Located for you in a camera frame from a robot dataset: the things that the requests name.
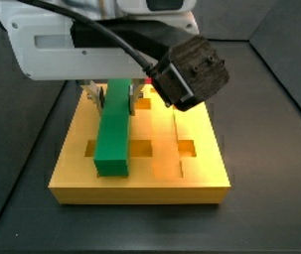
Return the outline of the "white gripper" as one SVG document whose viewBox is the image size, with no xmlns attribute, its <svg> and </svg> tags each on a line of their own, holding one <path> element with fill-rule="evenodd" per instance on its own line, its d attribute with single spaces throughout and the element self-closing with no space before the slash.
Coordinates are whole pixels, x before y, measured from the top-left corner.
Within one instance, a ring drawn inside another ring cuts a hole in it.
<svg viewBox="0 0 301 254">
<path fill-rule="evenodd" d="M 199 32 L 192 9 L 196 0 L 40 0 L 83 15 L 89 20 L 159 21 L 190 34 Z M 24 75 L 33 80 L 129 78 L 128 109 L 143 97 L 144 76 L 139 64 L 120 48 L 75 46 L 75 20 L 17 0 L 0 0 L 0 24 Z M 92 80 L 80 86 L 101 113 L 103 89 Z"/>
</svg>

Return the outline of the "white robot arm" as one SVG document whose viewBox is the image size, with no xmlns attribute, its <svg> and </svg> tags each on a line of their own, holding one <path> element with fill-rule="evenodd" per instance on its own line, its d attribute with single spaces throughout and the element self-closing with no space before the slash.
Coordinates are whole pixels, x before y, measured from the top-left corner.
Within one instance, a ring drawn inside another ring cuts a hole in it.
<svg viewBox="0 0 301 254">
<path fill-rule="evenodd" d="M 22 74 L 33 80 L 76 80 L 99 109 L 108 98 L 92 83 L 125 78 L 117 95 L 132 108 L 144 77 L 168 73 L 156 87 L 166 106 L 191 106 L 192 89 L 175 63 L 158 66 L 171 49 L 199 33 L 196 0 L 0 0 Z"/>
</svg>

